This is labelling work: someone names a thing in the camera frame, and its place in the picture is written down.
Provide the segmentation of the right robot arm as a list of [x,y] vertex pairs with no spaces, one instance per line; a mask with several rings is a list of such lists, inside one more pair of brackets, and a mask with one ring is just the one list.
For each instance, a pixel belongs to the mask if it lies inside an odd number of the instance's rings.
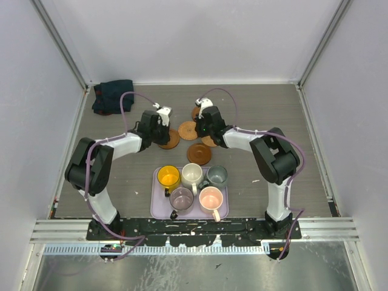
[[199,105],[198,108],[195,115],[198,136],[208,136],[225,149],[253,154],[261,176],[268,182],[269,199],[264,214],[266,232],[274,239],[282,237],[292,223],[290,186],[300,165],[291,140],[277,127],[269,131],[250,131],[226,125],[214,105]]

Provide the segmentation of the brown wooden coaster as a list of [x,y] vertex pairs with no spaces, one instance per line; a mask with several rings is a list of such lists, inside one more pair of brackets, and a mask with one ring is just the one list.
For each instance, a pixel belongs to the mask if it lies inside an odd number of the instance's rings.
[[177,130],[175,129],[170,129],[169,130],[169,136],[170,140],[166,145],[159,145],[160,148],[165,149],[165,150],[170,150],[175,148],[179,142],[180,142],[180,136]]
[[212,158],[212,151],[209,146],[203,143],[192,144],[187,150],[187,159],[191,163],[203,166]]
[[199,115],[199,111],[200,111],[200,108],[199,107],[195,107],[192,112],[191,112],[191,116],[192,116],[192,119],[195,121],[196,117]]

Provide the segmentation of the woven rattan coaster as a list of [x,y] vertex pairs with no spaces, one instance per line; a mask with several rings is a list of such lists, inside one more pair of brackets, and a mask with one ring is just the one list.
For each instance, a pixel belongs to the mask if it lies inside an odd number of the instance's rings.
[[213,141],[213,139],[210,136],[202,137],[201,141],[203,144],[205,144],[209,147],[217,147],[217,145],[215,144],[215,142]]
[[198,138],[198,134],[195,130],[196,122],[186,121],[178,127],[179,136],[187,141],[193,141]]

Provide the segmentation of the yellow mug black outside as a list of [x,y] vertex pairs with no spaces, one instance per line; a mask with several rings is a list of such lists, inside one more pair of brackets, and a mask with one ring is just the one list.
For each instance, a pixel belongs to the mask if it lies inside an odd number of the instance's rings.
[[163,188],[164,196],[169,197],[179,187],[181,174],[177,167],[166,165],[158,170],[157,179]]

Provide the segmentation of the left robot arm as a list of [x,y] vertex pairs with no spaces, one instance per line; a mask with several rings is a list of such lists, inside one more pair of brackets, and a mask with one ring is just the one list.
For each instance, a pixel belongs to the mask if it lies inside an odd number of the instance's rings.
[[122,224],[107,191],[112,162],[123,156],[139,153],[155,143],[170,141],[171,108],[146,110],[135,128],[112,138],[94,140],[82,138],[78,142],[64,178],[86,201],[93,219],[100,224],[99,232],[107,240],[120,237]]

